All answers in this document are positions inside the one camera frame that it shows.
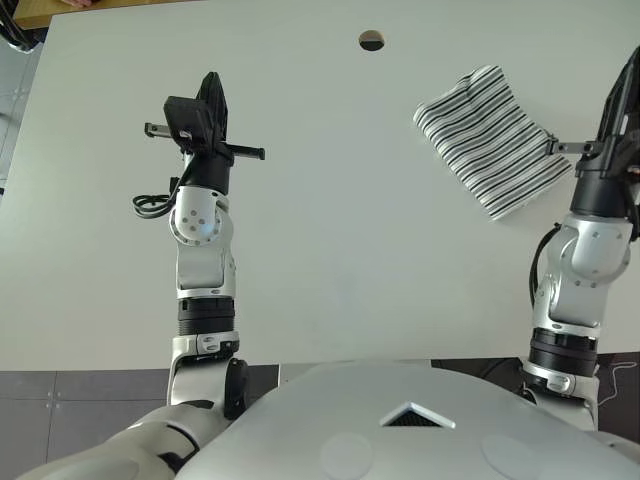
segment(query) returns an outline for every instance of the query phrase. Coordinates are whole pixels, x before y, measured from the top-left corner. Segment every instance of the white table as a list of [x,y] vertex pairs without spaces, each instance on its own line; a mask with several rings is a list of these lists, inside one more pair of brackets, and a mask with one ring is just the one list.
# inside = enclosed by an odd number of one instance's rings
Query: white table
[[[151,140],[168,95],[221,75],[242,357],[251,363],[523,355],[527,273],[574,181],[491,223],[413,126],[501,65],[529,115],[592,138],[640,42],[640,3],[213,1],[54,20],[0,207],[0,370],[166,367],[175,243],[130,199],[181,165]],[[385,47],[365,52],[364,30]],[[601,352],[640,349],[640,259],[611,291]]]

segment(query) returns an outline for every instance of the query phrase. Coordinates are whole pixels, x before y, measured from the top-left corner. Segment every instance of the black wire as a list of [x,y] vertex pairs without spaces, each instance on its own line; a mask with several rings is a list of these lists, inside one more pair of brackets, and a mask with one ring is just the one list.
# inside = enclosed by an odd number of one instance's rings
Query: black wire
[[538,243],[538,247],[536,248],[536,253],[533,255],[531,268],[529,269],[529,299],[531,300],[532,307],[535,303],[536,290],[538,289],[538,261],[540,260],[540,254],[553,236],[558,233],[560,227],[561,225],[559,223],[553,224],[553,228],[540,239],[540,243]]
[[496,360],[493,363],[489,363],[489,365],[487,365],[479,374],[478,374],[478,378],[483,378],[486,379],[489,375],[491,375],[491,373],[498,368],[500,365],[502,365],[503,363],[507,362],[511,360],[511,357],[507,357],[507,358],[501,358],[499,360]]
[[633,193],[631,192],[630,185],[622,185],[622,194],[624,196],[625,203],[627,204],[627,210],[629,214],[629,221],[632,225],[631,240],[636,241],[638,238],[638,232],[640,231],[640,216],[638,215],[638,207],[633,199]]
[[498,360],[496,360],[494,363],[489,363],[489,365],[487,365],[484,370],[482,370],[479,374],[478,374],[478,378],[482,378],[484,380],[487,379],[487,377],[489,375],[491,375],[496,368],[498,368],[501,365],[504,365],[505,363],[511,361],[511,360],[516,360],[518,363],[522,364],[522,362],[520,361],[520,359],[518,357],[506,357],[506,358],[500,358]]
[[133,203],[133,210],[136,212],[136,215],[144,219],[152,219],[162,217],[163,215],[169,213],[173,206],[176,204],[176,195],[178,194],[178,189],[188,178],[191,170],[193,170],[193,164],[195,162],[196,158],[194,157],[187,164],[184,172],[182,172],[182,176],[178,180],[178,183],[176,183],[176,186],[173,188],[173,191],[169,195],[137,195],[133,197],[131,202]]

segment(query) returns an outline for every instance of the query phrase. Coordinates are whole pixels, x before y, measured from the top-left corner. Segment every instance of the striped towel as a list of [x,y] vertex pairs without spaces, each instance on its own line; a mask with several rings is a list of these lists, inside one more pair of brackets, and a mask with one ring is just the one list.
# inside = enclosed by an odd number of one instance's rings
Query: striped towel
[[458,179],[492,219],[551,187],[571,171],[547,155],[551,135],[518,106],[500,67],[485,66],[413,116]]

